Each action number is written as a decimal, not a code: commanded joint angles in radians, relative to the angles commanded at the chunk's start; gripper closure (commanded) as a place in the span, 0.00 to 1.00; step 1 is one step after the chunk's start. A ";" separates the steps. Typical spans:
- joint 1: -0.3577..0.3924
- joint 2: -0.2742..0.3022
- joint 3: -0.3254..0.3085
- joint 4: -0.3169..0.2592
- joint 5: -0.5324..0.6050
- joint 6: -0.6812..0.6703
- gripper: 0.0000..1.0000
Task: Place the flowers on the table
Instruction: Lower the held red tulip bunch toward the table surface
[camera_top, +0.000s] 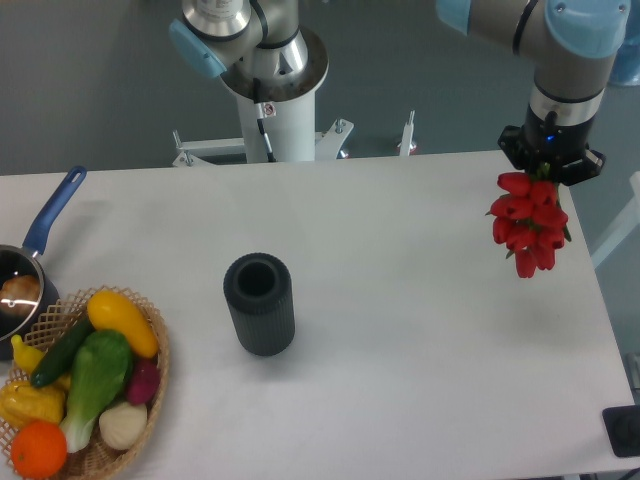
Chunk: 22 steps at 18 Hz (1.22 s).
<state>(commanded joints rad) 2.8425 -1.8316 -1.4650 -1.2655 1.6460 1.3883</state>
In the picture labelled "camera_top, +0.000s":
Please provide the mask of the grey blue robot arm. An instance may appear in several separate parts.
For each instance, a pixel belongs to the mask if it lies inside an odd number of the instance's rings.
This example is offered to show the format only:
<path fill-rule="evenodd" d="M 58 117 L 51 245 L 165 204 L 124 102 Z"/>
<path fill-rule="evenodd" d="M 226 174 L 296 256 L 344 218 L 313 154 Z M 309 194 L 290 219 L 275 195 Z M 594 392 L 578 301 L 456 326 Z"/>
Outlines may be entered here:
<path fill-rule="evenodd" d="M 588 135 L 623 44 L 633 1 L 440 1 L 449 27 L 509 48 L 536 69 L 526 118 L 498 144 L 517 169 L 546 169 L 573 185 L 597 176 L 604 156 Z M 351 132 L 315 129 L 315 93 L 326 78 L 320 38 L 294 1 L 186 1 L 171 42 L 200 75 L 235 96 L 251 163 L 333 159 Z"/>

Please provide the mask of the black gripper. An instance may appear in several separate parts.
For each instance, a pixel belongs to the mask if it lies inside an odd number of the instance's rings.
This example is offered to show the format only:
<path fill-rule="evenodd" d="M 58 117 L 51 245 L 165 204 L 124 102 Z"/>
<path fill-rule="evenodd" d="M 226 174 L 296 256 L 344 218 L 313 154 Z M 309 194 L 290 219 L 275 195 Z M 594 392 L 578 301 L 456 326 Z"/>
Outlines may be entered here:
<path fill-rule="evenodd" d="M 587 148 L 590 130 L 591 121 L 546 130 L 540 120 L 527 119 L 522 128 L 505 126 L 497 143 L 516 170 L 534 173 L 548 163 L 558 183 L 572 186 L 599 176 L 606 163 L 603 153 Z"/>

